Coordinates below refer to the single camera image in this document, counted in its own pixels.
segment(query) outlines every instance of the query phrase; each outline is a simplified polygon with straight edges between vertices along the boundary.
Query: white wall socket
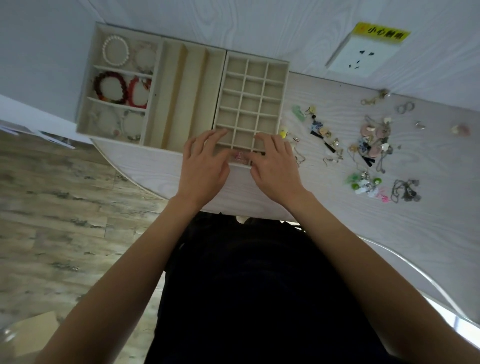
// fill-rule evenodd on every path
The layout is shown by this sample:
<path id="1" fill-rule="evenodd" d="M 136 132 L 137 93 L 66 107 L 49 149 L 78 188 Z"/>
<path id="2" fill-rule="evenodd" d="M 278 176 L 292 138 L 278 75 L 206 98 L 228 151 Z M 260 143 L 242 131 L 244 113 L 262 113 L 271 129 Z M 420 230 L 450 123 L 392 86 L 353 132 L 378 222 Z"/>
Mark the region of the white wall socket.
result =
<path id="1" fill-rule="evenodd" d="M 329 71 L 368 77 L 400 49 L 396 43 L 382 42 L 350 34 L 327 62 Z"/>

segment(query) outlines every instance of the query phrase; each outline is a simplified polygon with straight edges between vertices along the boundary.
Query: wooden floor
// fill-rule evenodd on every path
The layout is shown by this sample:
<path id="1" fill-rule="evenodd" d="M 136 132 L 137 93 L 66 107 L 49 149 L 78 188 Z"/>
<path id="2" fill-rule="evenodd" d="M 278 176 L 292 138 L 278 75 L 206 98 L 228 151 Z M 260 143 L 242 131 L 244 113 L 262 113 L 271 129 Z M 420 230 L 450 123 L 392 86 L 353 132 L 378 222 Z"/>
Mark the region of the wooden floor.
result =
<path id="1" fill-rule="evenodd" d="M 166 204 L 75 146 L 0 133 L 0 327 L 52 310 L 61 322 Z M 162 287 L 117 363 L 144 362 Z"/>

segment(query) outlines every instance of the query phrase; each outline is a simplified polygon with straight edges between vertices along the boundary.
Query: person's left hand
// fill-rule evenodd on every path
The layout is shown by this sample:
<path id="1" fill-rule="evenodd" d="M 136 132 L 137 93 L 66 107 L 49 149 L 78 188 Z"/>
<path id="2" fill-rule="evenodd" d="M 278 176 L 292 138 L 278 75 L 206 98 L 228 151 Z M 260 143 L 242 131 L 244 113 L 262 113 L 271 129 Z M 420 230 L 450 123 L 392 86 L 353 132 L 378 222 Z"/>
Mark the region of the person's left hand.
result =
<path id="1" fill-rule="evenodd" d="M 237 151 L 224 149 L 216 156 L 213 155 L 215 144 L 226 133 L 226 129 L 209 130 L 197 138 L 190 138 L 183 147 L 183 162 L 176 196 L 194 203 L 198 210 L 220 192 L 230 173 L 228 159 Z"/>

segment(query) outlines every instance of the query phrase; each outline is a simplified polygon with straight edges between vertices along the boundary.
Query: yellow warning label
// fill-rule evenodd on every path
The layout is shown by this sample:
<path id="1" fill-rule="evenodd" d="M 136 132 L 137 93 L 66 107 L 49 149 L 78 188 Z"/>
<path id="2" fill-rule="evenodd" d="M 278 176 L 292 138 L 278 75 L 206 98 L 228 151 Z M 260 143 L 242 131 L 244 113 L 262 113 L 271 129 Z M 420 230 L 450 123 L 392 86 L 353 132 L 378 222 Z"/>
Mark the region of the yellow warning label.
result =
<path id="1" fill-rule="evenodd" d="M 371 36 L 378 40 L 400 43 L 403 42 L 411 32 L 378 24 L 358 23 L 355 28 L 353 28 L 352 33 L 361 36 Z"/>

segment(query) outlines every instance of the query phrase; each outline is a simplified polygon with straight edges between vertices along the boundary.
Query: white wood grain table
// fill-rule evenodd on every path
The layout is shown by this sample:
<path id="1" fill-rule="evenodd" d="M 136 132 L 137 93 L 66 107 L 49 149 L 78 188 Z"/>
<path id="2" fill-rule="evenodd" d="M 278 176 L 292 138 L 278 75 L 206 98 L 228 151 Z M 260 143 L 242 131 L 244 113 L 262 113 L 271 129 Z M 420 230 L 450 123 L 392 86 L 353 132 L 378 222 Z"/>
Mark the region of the white wood grain table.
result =
<path id="1" fill-rule="evenodd" d="M 300 165 L 305 187 L 356 234 L 382 243 L 433 277 L 472 320 L 480 321 L 480 113 L 392 95 L 374 106 L 360 100 L 377 95 L 374 90 L 290 73 L 282 124 L 297 136 L 297 149 L 306 160 Z M 412 112 L 398 115 L 395 106 L 412 100 Z M 326 166 L 331 155 L 321 139 L 310 135 L 304 122 L 291 112 L 294 104 L 303 110 L 317 107 L 322 120 L 346 150 L 360 135 L 366 114 L 380 121 L 392 117 L 389 142 L 393 155 L 384 160 L 382 186 L 390 195 L 395 179 L 419 179 L 420 202 L 382 203 L 356 195 L 345 183 L 356 171 L 345 160 Z M 425 130 L 415 127 L 422 121 Z M 450 128 L 467 123 L 470 137 L 455 136 Z M 97 141 L 98 149 L 126 177 L 153 193 L 171 198 L 177 191 L 181 156 L 163 150 Z M 293 220 L 281 206 L 270 201 L 255 185 L 249 169 L 232 166 L 223 190 L 205 206 L 205 211 L 229 215 Z"/>

